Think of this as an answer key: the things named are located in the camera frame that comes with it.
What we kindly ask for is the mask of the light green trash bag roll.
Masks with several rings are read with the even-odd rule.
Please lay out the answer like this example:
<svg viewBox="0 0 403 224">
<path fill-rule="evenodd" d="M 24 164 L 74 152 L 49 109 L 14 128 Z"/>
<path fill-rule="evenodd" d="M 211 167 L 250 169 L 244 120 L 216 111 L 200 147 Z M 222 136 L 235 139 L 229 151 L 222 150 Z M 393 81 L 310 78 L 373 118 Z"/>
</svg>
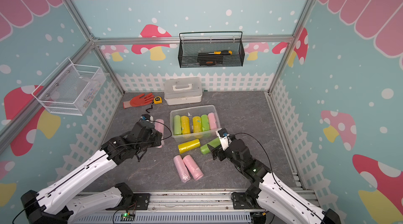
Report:
<svg viewBox="0 0 403 224">
<path fill-rule="evenodd" d="M 218 146 L 220 146 L 220 145 L 221 145 L 220 139 L 219 139 L 219 138 L 215 138 L 215 139 L 211 140 L 210 142 L 208 142 L 208 143 L 202 145 L 202 146 L 200 147 L 200 151 L 201 151 L 201 153 L 202 153 L 203 155 L 206 155 L 206 154 L 208 154 L 208 153 L 210 152 L 210 148 L 209 148 L 210 146 L 211 146 L 212 148 L 216 148 L 216 147 L 218 147 Z"/>
</svg>

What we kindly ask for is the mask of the pink trash bag roll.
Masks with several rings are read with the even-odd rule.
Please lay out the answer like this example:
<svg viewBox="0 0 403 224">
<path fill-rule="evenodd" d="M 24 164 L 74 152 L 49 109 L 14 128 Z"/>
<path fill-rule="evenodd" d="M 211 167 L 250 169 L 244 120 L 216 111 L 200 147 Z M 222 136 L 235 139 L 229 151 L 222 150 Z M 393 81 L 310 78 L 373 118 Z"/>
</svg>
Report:
<svg viewBox="0 0 403 224">
<path fill-rule="evenodd" d="M 211 112 L 207 116 L 208 116 L 210 130 L 216 130 L 218 128 L 218 125 L 217 125 L 215 114 L 213 112 Z"/>
<path fill-rule="evenodd" d="M 183 183 L 188 182 L 191 179 L 191 176 L 189 174 L 189 171 L 180 155 L 177 155 L 173 159 L 175 167 L 177 169 L 178 175 L 180 177 L 180 180 Z"/>
<path fill-rule="evenodd" d="M 195 181 L 203 177 L 203 172 L 190 155 L 185 156 L 183 162 Z"/>
<path fill-rule="evenodd" d="M 161 144 L 160 146 L 158 146 L 157 148 L 162 148 L 164 146 L 164 120 L 162 119 L 156 119 L 154 122 L 154 126 L 157 132 L 159 132 L 161 134 Z"/>
</svg>

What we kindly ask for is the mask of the yellow trash bag roll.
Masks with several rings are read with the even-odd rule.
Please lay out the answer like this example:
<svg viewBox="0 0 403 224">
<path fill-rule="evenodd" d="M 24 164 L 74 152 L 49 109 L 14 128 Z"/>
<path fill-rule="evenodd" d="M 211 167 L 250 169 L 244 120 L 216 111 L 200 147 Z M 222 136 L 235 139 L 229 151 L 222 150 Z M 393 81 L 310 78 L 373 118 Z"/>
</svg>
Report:
<svg viewBox="0 0 403 224">
<path fill-rule="evenodd" d="M 184 154 L 185 152 L 188 152 L 188 151 L 193 150 L 198 147 L 200 147 L 200 141 L 199 141 L 199 139 L 195 139 L 192 141 L 188 141 L 188 142 L 179 144 L 178 150 L 179 150 L 180 154 Z"/>
<path fill-rule="evenodd" d="M 202 123 L 200 116 L 193 117 L 192 121 L 193 121 L 193 133 L 202 132 Z"/>
<path fill-rule="evenodd" d="M 189 117 L 181 116 L 181 128 L 182 128 L 182 135 L 186 135 L 186 134 L 191 133 Z"/>
</svg>

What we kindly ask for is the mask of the bright green trash bag roll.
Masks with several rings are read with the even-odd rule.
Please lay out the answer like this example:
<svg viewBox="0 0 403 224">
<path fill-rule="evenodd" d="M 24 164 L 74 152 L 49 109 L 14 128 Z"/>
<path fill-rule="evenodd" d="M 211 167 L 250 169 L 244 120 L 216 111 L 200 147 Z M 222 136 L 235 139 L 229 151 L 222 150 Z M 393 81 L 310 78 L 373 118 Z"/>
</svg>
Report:
<svg viewBox="0 0 403 224">
<path fill-rule="evenodd" d="M 201 129 L 203 132 L 210 131 L 210 124 L 208 115 L 201 115 Z"/>
</svg>

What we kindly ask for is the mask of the pale green trash bag roll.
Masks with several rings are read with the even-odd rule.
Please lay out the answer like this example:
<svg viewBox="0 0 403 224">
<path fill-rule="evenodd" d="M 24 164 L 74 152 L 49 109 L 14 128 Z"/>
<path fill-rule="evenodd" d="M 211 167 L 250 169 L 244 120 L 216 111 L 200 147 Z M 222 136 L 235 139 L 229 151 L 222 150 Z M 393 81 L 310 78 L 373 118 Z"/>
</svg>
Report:
<svg viewBox="0 0 403 224">
<path fill-rule="evenodd" d="M 181 116 L 174 116 L 174 135 L 182 135 Z"/>
</svg>

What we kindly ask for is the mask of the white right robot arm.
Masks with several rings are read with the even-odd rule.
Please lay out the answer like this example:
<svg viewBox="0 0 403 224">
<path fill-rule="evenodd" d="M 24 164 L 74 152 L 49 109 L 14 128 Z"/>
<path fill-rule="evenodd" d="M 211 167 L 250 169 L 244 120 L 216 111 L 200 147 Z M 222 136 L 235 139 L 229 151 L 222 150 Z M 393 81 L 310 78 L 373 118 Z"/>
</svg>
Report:
<svg viewBox="0 0 403 224">
<path fill-rule="evenodd" d="M 341 223 L 334 210 L 315 206 L 281 183 L 271 168 L 253 158 L 243 140 L 222 140 L 218 147 L 209 144 L 208 148 L 214 160 L 229 160 L 250 181 L 241 203 L 267 210 L 287 224 Z"/>
</svg>

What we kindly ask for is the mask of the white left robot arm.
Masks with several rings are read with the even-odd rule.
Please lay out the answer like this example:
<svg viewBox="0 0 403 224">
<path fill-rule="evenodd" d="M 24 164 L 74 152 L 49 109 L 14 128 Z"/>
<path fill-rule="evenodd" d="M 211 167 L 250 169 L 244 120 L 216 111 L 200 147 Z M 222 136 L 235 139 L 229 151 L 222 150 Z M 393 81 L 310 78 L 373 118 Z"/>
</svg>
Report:
<svg viewBox="0 0 403 224">
<path fill-rule="evenodd" d="M 161 146 L 163 133 L 149 120 L 138 121 L 132 130 L 111 138 L 87 161 L 64 178 L 40 190 L 26 192 L 21 201 L 31 224 L 71 224 L 100 210 L 136 208 L 143 200 L 126 183 L 84 198 L 76 196 L 103 174 L 126 160 L 141 160 L 148 149 Z"/>
</svg>

